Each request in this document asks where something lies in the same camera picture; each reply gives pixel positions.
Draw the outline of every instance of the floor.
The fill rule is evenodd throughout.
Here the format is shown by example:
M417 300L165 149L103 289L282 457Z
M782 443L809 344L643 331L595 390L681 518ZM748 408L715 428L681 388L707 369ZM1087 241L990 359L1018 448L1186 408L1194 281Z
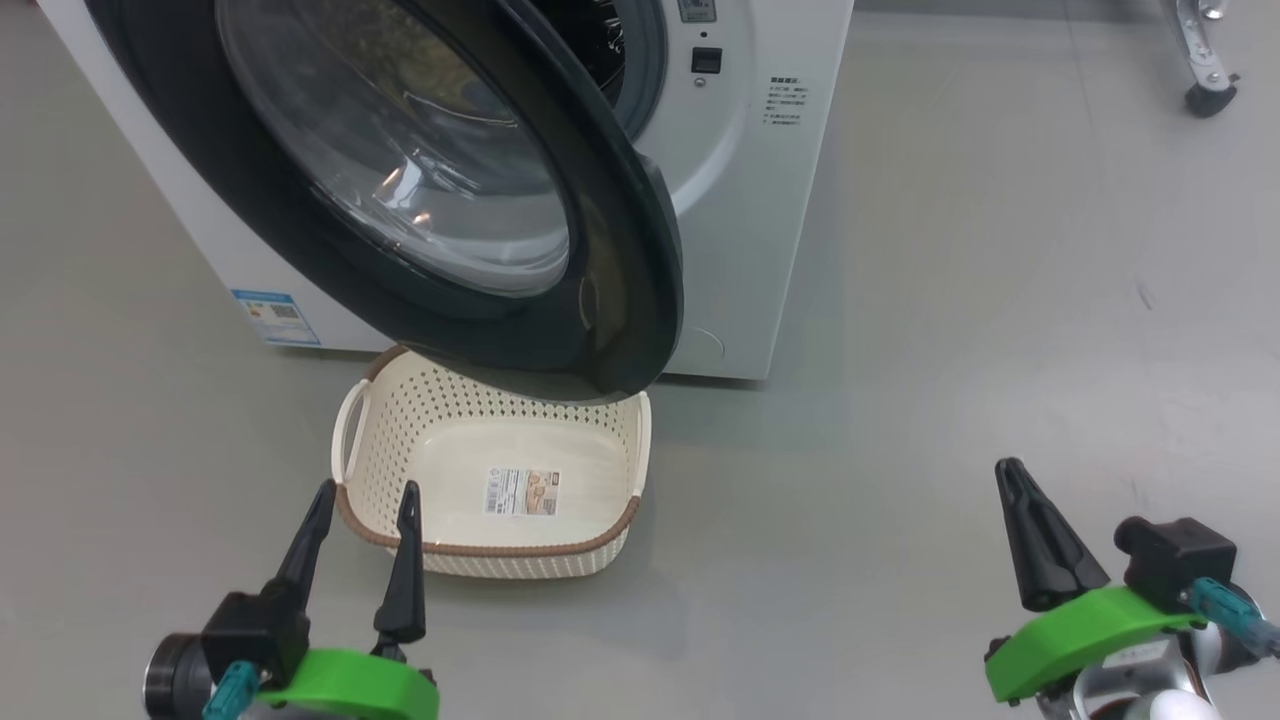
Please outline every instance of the floor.
M855 15L772 378L653 389L608 571L430 578L410 656L444 715L1033 717L980 661L1028 619L1010 454L1114 577L1117 521L1194 515L1280 607L1280 4L1231 10L1245 79L1211 122L1155 10ZM275 570L364 363L260 345L38 9L0 0L6 715L137 717L155 643ZM314 643L370 647L388 570L337 527ZM1211 689L1263 716L1272 673Z

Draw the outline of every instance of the gray label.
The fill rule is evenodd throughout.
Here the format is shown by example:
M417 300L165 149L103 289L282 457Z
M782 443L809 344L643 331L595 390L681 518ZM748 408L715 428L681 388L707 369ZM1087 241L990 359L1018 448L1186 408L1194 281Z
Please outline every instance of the gray label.
M686 23L716 22L716 0L676 0L680 19Z

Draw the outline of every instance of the blue and white sticker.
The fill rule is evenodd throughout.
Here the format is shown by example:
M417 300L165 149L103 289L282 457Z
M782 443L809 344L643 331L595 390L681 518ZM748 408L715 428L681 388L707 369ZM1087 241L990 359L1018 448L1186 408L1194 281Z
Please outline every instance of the blue and white sticker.
M320 345L320 338L298 310L293 296L283 292L232 290L232 296L248 314L248 322L262 342L276 345Z

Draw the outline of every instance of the green plastic bracket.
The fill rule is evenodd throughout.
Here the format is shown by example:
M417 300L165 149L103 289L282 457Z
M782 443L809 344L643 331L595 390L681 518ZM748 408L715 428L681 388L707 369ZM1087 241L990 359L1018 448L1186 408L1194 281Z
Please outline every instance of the green plastic bracket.
M1089 591L1023 625L987 661L996 702L1034 697L1044 685L1199 615L1165 615L1125 585Z
M365 720L435 720L440 693L421 673L353 650L311 650L283 691L257 700Z

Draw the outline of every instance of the basket bottom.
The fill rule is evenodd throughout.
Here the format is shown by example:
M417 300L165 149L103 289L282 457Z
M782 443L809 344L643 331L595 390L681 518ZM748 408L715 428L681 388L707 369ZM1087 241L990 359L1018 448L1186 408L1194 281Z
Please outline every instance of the basket bottom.
M585 542L613 527L631 500L626 447L608 432L524 419L458 421L433 430L410 454L398 487L379 488L396 498L394 507L404 479L419 483L429 543ZM536 479L530 482L530 474ZM396 512L376 515L384 525ZM375 529L398 534L393 527Z

